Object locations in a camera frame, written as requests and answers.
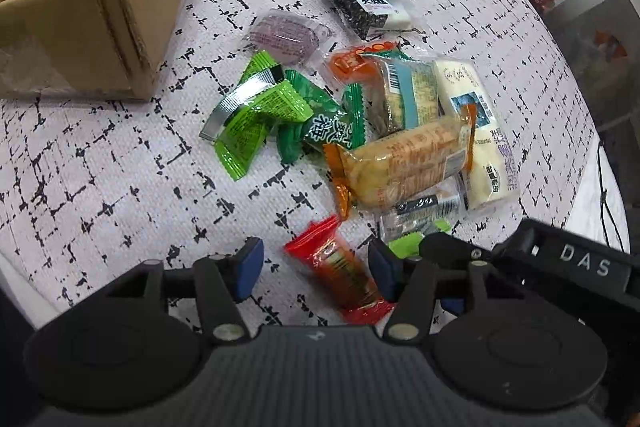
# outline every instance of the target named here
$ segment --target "barcode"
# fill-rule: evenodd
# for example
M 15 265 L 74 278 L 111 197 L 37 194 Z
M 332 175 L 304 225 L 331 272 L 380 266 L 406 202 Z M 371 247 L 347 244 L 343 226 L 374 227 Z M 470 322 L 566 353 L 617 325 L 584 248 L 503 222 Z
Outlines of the barcode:
M 461 149 L 453 154 L 447 156 L 447 159 L 444 163 L 444 176 L 442 179 L 446 179 L 449 176 L 453 176 L 454 174 L 458 174 L 465 165 L 466 159 L 466 150 Z
M 393 64 L 386 64 L 386 74 L 389 77 L 389 92 L 400 94 L 400 81 L 396 67 Z

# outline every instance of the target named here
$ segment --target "black cable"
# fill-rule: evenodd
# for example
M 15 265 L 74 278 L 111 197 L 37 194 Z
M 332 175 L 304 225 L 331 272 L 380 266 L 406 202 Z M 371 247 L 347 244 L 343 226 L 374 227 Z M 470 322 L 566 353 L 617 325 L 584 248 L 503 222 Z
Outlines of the black cable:
M 604 149 L 604 140 L 600 140 L 598 143 L 598 178 L 600 180 L 600 222 L 602 223 L 602 231 L 604 232 L 604 240 L 607 242 L 607 246 L 610 248 L 609 244 L 609 236 L 607 235 L 607 227 L 604 224 L 604 209 L 607 209 L 607 215 L 609 219 L 613 223 L 613 228 L 616 231 L 616 236 L 618 237 L 618 242 L 620 243 L 620 250 L 624 251 L 625 247 L 622 245 L 622 238 L 620 237 L 620 232 L 618 231 L 618 226 L 616 225 L 616 221 L 613 219 L 613 215 L 611 214 L 611 210 L 609 208 L 609 203 L 607 203 L 607 189 L 604 188 L 604 183 L 602 181 L 602 166 L 600 165 L 600 148 Z

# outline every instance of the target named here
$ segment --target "tablecloth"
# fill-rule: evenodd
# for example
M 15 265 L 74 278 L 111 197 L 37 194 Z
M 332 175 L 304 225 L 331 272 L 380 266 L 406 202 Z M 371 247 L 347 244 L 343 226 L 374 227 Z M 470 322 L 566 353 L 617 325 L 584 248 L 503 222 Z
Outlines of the tablecloth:
M 474 61 L 518 163 L 519 200 L 469 214 L 454 235 L 489 247 L 524 216 L 564 225 L 594 128 L 545 25 L 527 0 L 412 3 L 416 29 L 401 36 L 407 51 Z M 142 259 L 190 266 L 203 255 L 233 253 L 255 235 L 266 259 L 240 305 L 249 327 L 340 321 L 322 289 L 282 252 L 311 219 L 334 211 L 322 162 L 309 155 L 283 166 L 269 142 L 233 182 L 198 138 L 247 64 L 242 35 L 271 7 L 319 20 L 334 31 L 335 46 L 347 43 L 322 0 L 185 0 L 150 103 L 2 101 L 0 251 L 60 311 Z M 375 233 L 372 216 L 356 213 L 340 231 L 363 255 Z M 193 321 L 192 303 L 172 306 Z

